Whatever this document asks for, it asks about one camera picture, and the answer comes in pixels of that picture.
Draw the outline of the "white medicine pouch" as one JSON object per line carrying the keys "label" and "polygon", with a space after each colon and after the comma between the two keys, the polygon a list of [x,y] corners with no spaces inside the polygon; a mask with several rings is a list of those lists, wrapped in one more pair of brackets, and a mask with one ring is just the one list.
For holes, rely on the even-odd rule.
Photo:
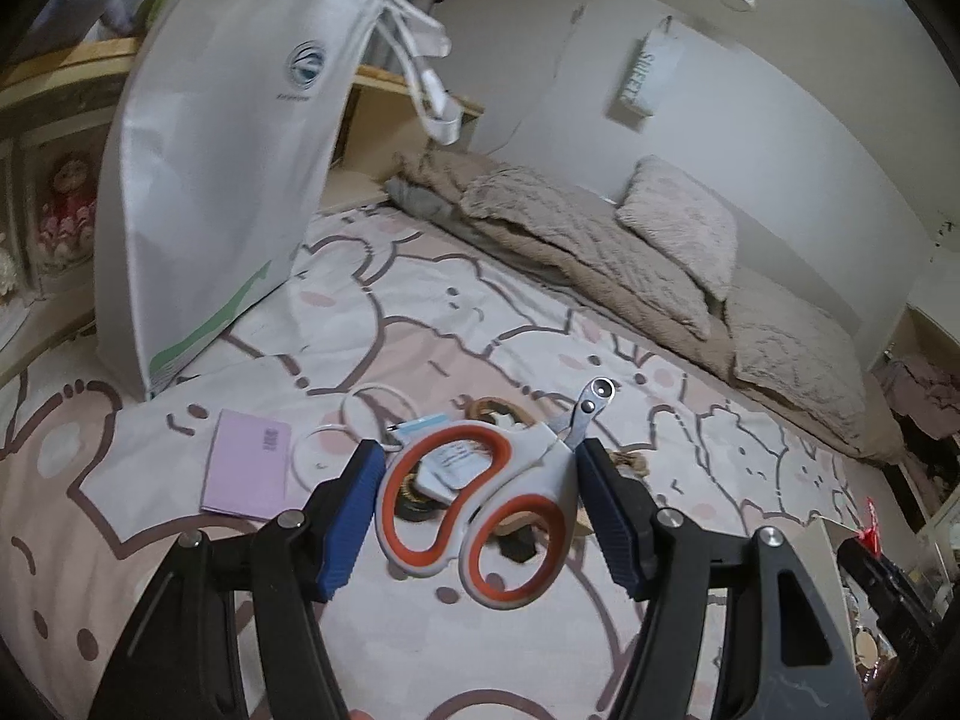
{"label": "white medicine pouch", "polygon": [[[391,427],[391,436],[402,449],[420,436],[444,427],[451,418],[444,413],[399,422]],[[457,496],[490,465],[490,452],[475,440],[453,440],[431,450],[418,460],[415,486],[422,493],[444,502],[448,507]]]}

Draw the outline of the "white tote bag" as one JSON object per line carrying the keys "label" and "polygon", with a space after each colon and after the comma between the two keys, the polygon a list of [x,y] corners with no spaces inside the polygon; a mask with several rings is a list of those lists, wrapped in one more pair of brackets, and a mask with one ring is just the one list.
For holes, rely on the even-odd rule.
{"label": "white tote bag", "polygon": [[381,34],[435,142],[462,109],[444,26],[407,0],[169,0],[110,124],[94,231],[104,366],[159,394],[290,278],[359,62]]}

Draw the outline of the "red packet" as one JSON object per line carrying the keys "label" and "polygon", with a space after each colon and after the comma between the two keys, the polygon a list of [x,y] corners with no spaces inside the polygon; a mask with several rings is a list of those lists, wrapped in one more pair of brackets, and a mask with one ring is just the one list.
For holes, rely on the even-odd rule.
{"label": "red packet", "polygon": [[864,527],[857,532],[857,543],[867,551],[874,559],[882,556],[882,533],[880,533],[880,522],[878,522],[877,507],[872,497],[866,499],[867,522]]}

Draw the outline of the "orange white scissors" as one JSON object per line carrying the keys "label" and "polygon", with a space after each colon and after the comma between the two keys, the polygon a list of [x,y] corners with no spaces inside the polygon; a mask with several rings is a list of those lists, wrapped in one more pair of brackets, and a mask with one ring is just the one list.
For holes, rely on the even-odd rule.
{"label": "orange white scissors", "polygon": [[[462,419],[417,437],[387,468],[377,491],[376,535],[382,552],[405,574],[433,577],[457,564],[467,595],[492,610],[517,610],[540,598],[560,573],[574,535],[578,513],[576,449],[590,423],[615,397],[615,383],[596,377],[584,386],[571,410],[510,431],[488,422]],[[434,450],[470,440],[490,452],[490,465],[455,496],[433,543],[410,548],[395,526],[395,503],[402,481]],[[482,574],[482,548],[506,518],[529,514],[547,532],[547,554],[537,572],[516,589],[497,589]]]}

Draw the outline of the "black round tin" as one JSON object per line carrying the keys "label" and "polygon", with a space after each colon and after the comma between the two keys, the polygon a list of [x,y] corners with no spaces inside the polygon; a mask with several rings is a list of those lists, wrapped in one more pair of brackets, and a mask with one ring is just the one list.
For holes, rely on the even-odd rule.
{"label": "black round tin", "polygon": [[448,508],[444,502],[439,502],[439,500],[427,496],[415,486],[418,472],[420,472],[420,466],[415,465],[409,472],[405,473],[400,489],[398,489],[394,504],[394,515],[402,522],[430,522],[430,520],[441,517]]}

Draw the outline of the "pink sticky note pad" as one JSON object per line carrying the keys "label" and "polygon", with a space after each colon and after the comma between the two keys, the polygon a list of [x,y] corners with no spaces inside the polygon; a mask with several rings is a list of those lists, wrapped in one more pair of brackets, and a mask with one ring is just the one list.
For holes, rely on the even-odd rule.
{"label": "pink sticky note pad", "polygon": [[206,462],[202,511],[260,522],[278,515],[285,509],[290,442],[286,422],[221,411]]}

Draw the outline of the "quilted beige pillow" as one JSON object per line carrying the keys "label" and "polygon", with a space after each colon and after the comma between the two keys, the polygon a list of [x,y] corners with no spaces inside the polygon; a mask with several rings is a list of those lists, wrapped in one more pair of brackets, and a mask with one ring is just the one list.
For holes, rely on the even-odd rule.
{"label": "quilted beige pillow", "polygon": [[473,179],[457,206],[501,244],[550,263],[583,296],[647,333],[711,337],[703,289],[680,266],[626,231],[613,208],[576,185],[501,164]]}
{"label": "quilted beige pillow", "polygon": [[734,271],[724,314],[739,382],[856,444],[867,397],[850,333],[825,310],[745,266]]}

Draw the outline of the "white hanging paper bag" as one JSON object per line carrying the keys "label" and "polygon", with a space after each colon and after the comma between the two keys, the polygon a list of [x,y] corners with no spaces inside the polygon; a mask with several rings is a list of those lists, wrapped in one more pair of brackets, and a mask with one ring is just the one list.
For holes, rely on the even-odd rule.
{"label": "white hanging paper bag", "polygon": [[656,114],[684,52],[674,18],[664,16],[636,44],[608,108],[610,117],[633,125]]}

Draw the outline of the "right quilted beige pillow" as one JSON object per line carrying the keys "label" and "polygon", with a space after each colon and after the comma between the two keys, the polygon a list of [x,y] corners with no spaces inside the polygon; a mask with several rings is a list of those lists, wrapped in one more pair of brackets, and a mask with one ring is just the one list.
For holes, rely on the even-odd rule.
{"label": "right quilted beige pillow", "polygon": [[745,266],[734,271],[724,314],[739,382],[856,444],[867,397],[850,333],[825,310]]}

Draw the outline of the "left quilted beige pillow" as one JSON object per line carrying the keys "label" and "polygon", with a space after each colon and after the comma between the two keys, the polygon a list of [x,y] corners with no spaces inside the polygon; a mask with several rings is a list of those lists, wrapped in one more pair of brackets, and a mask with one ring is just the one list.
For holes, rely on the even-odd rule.
{"label": "left quilted beige pillow", "polygon": [[501,244],[550,263],[583,296],[647,333],[711,337],[703,289],[680,266],[626,231],[613,208],[576,185],[501,164],[473,179],[457,206]]}

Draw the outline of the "small fluffy beige pillow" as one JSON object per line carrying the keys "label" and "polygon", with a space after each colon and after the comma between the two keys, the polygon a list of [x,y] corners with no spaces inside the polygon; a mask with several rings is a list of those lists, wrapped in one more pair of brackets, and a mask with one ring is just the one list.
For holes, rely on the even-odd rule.
{"label": "small fluffy beige pillow", "polygon": [[651,154],[636,164],[615,218],[680,266],[715,301],[726,301],[739,230],[713,190]]}

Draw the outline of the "clothes pile in closet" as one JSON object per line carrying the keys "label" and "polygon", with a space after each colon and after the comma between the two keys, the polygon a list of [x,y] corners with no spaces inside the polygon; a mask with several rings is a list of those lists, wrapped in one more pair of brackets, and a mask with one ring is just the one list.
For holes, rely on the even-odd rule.
{"label": "clothes pile in closet", "polygon": [[898,416],[910,418],[926,436],[958,433],[958,376],[919,355],[893,358],[878,371],[885,400]]}

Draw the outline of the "cartoon bunny bedsheet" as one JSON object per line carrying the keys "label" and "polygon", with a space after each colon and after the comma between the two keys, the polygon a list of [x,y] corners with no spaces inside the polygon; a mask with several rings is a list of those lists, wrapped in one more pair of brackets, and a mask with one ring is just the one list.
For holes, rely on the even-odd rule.
{"label": "cartoon bunny bedsheet", "polygon": [[[605,376],[619,390],[594,433],[643,450],[661,504],[737,535],[862,522],[854,461],[397,211],[317,220],[293,278],[153,400],[129,397],[96,348],[76,333],[2,392],[2,637],[65,718],[88,713],[171,541],[239,532],[200,510],[223,410],[285,421],[311,481],[409,416],[498,397],[544,418]],[[641,612],[583,538],[539,601],[507,613],[473,603],[454,569],[407,577],[366,543],[319,617],[361,717],[597,718]]]}

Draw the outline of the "beige folded blanket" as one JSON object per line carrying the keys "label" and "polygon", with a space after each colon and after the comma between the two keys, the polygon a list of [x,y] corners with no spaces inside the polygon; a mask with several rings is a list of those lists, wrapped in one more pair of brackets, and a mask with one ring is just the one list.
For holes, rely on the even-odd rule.
{"label": "beige folded blanket", "polygon": [[400,151],[386,190],[405,213],[628,323],[823,444],[874,465],[905,452],[850,335],[755,271],[737,270],[734,302],[713,307],[680,266],[617,223],[604,200],[478,154]]}

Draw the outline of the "wooden bedside shelf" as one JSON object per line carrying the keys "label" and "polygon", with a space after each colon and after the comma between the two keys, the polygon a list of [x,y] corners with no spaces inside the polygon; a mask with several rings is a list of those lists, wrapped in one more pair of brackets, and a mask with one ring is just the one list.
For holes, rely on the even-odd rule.
{"label": "wooden bedside shelf", "polygon": [[94,281],[98,353],[146,400],[290,278],[343,127],[402,122],[450,145],[478,107],[448,93],[418,41],[402,75],[319,43],[164,36],[86,43],[2,82],[37,288]]}

